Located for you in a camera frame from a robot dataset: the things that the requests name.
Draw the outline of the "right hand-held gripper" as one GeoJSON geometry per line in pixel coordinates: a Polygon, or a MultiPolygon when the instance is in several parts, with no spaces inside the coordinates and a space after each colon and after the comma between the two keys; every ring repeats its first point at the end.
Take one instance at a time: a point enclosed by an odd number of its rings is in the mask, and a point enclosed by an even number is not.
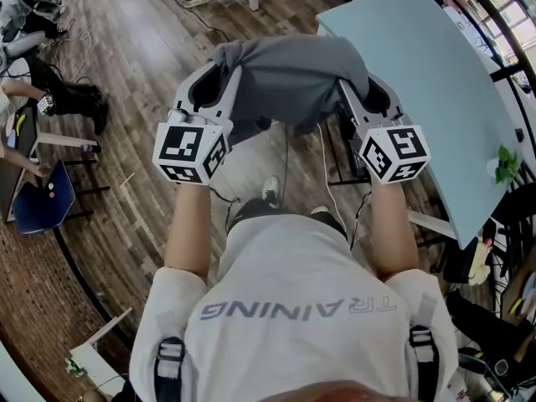
{"type": "Polygon", "coordinates": [[[412,180],[431,159],[424,132],[403,113],[390,86],[378,76],[369,76],[368,82],[368,95],[362,104],[353,86],[338,79],[343,108],[361,140],[358,156],[382,184],[412,180]]]}

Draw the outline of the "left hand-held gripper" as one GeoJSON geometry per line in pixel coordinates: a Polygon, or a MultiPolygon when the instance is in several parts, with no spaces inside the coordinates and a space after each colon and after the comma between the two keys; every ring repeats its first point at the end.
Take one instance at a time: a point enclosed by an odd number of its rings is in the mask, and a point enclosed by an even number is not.
{"type": "Polygon", "coordinates": [[[153,165],[169,182],[210,184],[230,152],[233,122],[229,118],[241,76],[238,66],[220,98],[219,67],[213,62],[179,85],[173,99],[175,109],[158,125],[152,154],[153,165]]]}

